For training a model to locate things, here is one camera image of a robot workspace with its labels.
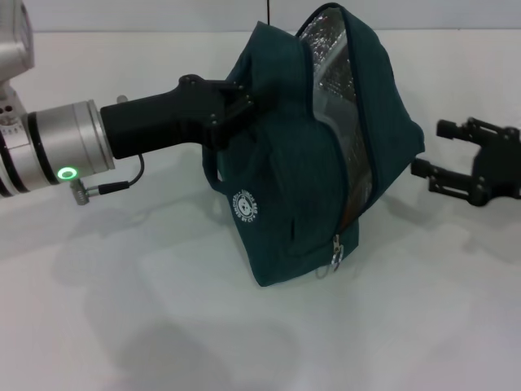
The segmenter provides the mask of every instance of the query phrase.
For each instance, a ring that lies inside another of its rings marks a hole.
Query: reflective lining
[[[369,200],[373,174],[358,117],[341,10],[325,9],[305,28],[300,39],[309,44],[313,54],[315,117],[335,133],[348,170],[348,199],[340,227],[344,229]]]

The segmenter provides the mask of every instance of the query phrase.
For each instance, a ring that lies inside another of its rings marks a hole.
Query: zipper pull
[[[335,235],[333,238],[333,259],[331,265],[333,265],[333,272],[336,272],[340,266],[340,262],[344,259],[344,245],[340,243],[340,235]]]

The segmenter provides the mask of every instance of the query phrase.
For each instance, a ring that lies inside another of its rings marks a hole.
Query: white wall
[[[273,25],[297,30],[325,0],[271,0]],[[518,29],[519,0],[337,0],[373,29]]]
[[[25,0],[36,31],[252,31],[265,0]]]

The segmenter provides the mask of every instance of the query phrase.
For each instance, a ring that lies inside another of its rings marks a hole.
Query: green fabric bag
[[[261,286],[337,266],[358,245],[358,217],[423,152],[376,34],[337,4],[296,37],[259,23],[228,80],[272,108],[204,149]]]

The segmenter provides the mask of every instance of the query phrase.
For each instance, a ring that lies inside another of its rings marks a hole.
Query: circular logo
[[[234,195],[234,211],[243,222],[253,222],[259,213],[255,198],[248,191],[241,190]]]

